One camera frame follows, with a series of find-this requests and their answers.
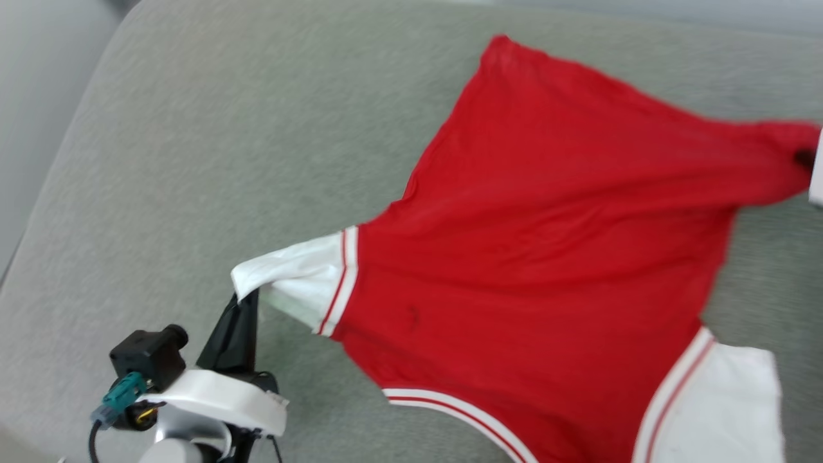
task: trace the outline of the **metal part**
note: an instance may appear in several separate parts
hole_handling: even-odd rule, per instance
[[[171,404],[157,410],[155,442],[177,438],[215,447],[227,457],[232,448],[229,427],[217,419],[181,410]]]

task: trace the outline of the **gray fabric surface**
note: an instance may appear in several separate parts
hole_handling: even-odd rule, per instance
[[[0,423],[85,461],[107,352],[179,323],[192,362],[235,264],[398,197],[500,32],[709,115],[823,119],[811,39],[438,3],[145,0],[102,59],[0,294]],[[804,198],[746,210],[705,315],[722,342],[777,353],[794,463],[823,453],[822,237]],[[292,400],[289,463],[507,461],[456,419],[389,406],[338,345],[274,310],[258,351]],[[136,461],[149,438],[103,433],[101,459]]]

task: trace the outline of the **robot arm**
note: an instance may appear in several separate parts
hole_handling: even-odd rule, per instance
[[[92,463],[96,432],[110,426],[156,429],[141,463],[247,463],[261,437],[277,449],[274,438],[286,428],[288,400],[277,394],[271,373],[255,370],[257,317],[256,292],[240,302],[232,297],[199,368],[186,368],[180,357],[188,336],[176,325],[159,333],[135,331],[112,349],[118,381],[92,415]]]

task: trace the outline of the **cable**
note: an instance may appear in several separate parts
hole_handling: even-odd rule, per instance
[[[277,445],[277,439],[274,436],[269,436],[269,439],[272,439],[272,444],[274,444],[274,452],[277,454],[277,463],[283,463],[283,457],[280,456],[280,446]]]
[[[89,433],[89,459],[91,463],[100,463],[100,460],[97,459],[97,432],[100,431],[100,426],[103,423],[98,419],[95,421],[94,425],[91,426],[91,433]]]

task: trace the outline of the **striped trim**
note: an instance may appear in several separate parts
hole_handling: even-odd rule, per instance
[[[332,298],[323,322],[320,323],[318,328],[318,334],[323,336],[331,336],[334,333],[334,329],[343,317],[343,312],[349,303],[355,281],[357,281],[357,227],[348,227],[343,230],[340,239],[340,262],[343,271],[340,275],[340,282],[337,283],[334,298]]]
[[[392,405],[437,410],[471,424],[502,448],[516,463],[537,463],[537,458],[500,421],[474,405],[451,395],[422,389],[383,389]]]
[[[660,428],[667,419],[668,411],[677,401],[680,392],[694,376],[700,364],[714,346],[714,336],[705,327],[700,328],[695,338],[686,348],[686,351],[677,360],[666,379],[654,393],[649,407],[640,423],[640,431],[635,440],[635,451],[632,463],[651,463],[654,457],[655,443]]]

